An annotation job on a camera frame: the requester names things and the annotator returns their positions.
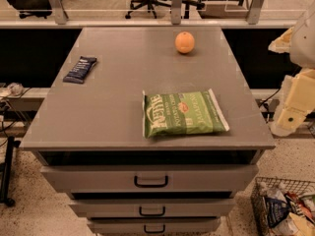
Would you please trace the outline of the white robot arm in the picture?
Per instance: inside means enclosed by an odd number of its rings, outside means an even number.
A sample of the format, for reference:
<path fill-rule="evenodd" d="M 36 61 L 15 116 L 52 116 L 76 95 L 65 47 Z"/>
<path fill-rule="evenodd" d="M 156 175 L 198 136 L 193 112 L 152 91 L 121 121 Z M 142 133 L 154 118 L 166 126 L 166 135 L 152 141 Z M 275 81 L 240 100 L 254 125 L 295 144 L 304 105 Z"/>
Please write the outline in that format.
<path fill-rule="evenodd" d="M 286 137 L 315 110 L 315 2 L 268 49 L 288 53 L 290 61 L 301 68 L 295 76 L 284 77 L 280 103 L 270 125 L 274 135 Z"/>

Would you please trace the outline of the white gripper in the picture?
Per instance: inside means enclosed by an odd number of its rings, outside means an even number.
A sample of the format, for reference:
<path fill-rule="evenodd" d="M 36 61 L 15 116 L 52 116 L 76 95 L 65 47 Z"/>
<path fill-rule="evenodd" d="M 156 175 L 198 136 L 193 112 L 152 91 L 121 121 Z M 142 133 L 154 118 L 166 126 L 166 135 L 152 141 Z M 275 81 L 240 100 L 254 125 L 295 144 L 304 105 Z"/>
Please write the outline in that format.
<path fill-rule="evenodd" d="M 273 40 L 268 49 L 276 53 L 288 53 L 291 48 L 293 27 Z M 278 107 L 270 124 L 273 135 L 286 137 L 294 133 L 306 116 L 315 109 L 315 70 L 303 68 L 292 79 L 292 84 L 284 104 Z"/>

